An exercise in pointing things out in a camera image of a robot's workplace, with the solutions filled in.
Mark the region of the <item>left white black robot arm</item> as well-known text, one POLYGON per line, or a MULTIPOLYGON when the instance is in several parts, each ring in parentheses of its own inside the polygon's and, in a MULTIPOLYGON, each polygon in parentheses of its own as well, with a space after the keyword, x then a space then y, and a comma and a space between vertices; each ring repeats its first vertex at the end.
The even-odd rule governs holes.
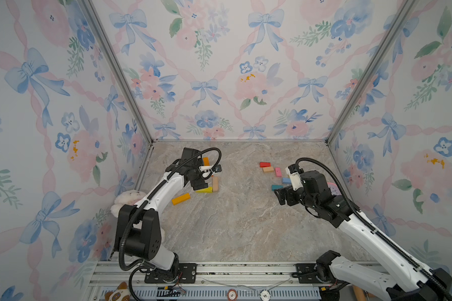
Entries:
POLYGON ((186 147, 181 158, 165 169, 160 182, 145 197, 121 207, 114 245, 121 270, 136 268, 160 282, 179 278, 178 255, 162 243, 161 214, 187 184, 194 191, 208 188, 206 180, 221 172, 221 158, 217 147, 201 151, 186 147))

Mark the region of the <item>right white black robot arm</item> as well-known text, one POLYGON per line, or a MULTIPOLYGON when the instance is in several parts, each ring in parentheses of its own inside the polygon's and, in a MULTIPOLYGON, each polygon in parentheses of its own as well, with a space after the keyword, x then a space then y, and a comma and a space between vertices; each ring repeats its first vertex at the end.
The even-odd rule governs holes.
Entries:
POLYGON ((317 278, 320 282, 349 283, 381 300, 452 300, 452 277, 442 268, 408 255, 397 243, 342 195, 334 195, 325 176, 318 171, 295 174, 292 184, 274 191, 281 205, 301 204, 316 217, 355 240, 385 268, 381 273, 327 251, 316 260, 311 272, 295 273, 296 278, 317 278))

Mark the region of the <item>natural wood block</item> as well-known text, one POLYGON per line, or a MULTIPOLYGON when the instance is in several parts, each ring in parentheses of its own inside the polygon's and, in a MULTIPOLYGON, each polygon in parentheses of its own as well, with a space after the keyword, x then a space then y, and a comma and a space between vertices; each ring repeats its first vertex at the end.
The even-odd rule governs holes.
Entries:
POLYGON ((219 191, 219 177, 218 176, 212 177, 212 189, 213 189, 214 193, 219 191))

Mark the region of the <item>amber yellow block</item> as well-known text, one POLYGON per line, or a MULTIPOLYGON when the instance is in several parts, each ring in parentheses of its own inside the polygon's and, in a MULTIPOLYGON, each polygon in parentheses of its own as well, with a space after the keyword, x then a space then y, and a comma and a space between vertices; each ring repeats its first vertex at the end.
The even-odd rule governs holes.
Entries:
POLYGON ((178 205, 180 203, 188 201, 189 199, 191 199, 191 195, 189 193, 183 194, 183 195, 181 195, 179 197, 176 197, 176 198, 172 199, 172 204, 173 204, 173 206, 176 206, 176 205, 178 205))

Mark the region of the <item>lime yellow block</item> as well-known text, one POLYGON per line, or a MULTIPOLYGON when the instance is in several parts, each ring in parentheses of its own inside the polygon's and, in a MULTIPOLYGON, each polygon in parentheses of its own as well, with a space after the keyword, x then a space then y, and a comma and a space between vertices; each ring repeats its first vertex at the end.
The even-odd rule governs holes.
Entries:
POLYGON ((199 189, 199 190, 196 190, 196 193, 213 193, 213 188, 208 187, 208 188, 199 189))

